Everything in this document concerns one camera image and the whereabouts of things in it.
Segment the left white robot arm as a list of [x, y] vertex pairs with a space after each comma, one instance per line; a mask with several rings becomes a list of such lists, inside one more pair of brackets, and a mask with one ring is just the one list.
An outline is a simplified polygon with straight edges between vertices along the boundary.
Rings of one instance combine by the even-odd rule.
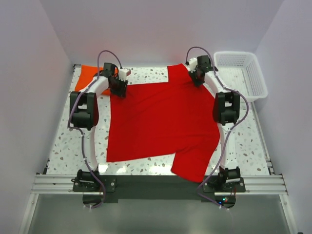
[[99, 178], [99, 163], [95, 154], [95, 130], [99, 121], [98, 97], [107, 89], [119, 97], [126, 97], [128, 77], [131, 70], [104, 63], [92, 80], [80, 91], [70, 93], [70, 113], [67, 127], [78, 130], [81, 135], [81, 153], [87, 172], [79, 170], [73, 180], [76, 186], [85, 186], [89, 191], [105, 191]]

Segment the red t shirt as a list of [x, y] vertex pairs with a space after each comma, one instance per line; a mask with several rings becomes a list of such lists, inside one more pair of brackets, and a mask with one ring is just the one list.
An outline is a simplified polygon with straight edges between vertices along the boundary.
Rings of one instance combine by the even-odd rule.
[[200, 183], [219, 144], [214, 97], [194, 86], [183, 64], [168, 66], [168, 82], [127, 87], [110, 97], [107, 161], [174, 154], [172, 173]]

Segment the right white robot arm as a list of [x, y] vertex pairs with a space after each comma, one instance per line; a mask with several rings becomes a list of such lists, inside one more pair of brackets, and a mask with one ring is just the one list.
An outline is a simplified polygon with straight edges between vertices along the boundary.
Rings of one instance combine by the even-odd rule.
[[227, 192], [241, 179], [234, 134], [234, 126], [240, 116], [240, 95], [218, 77], [209, 56], [191, 58], [186, 62], [186, 66], [196, 87], [207, 84], [215, 94], [213, 120], [217, 123], [220, 133], [221, 156], [218, 175], [208, 183], [213, 188]]

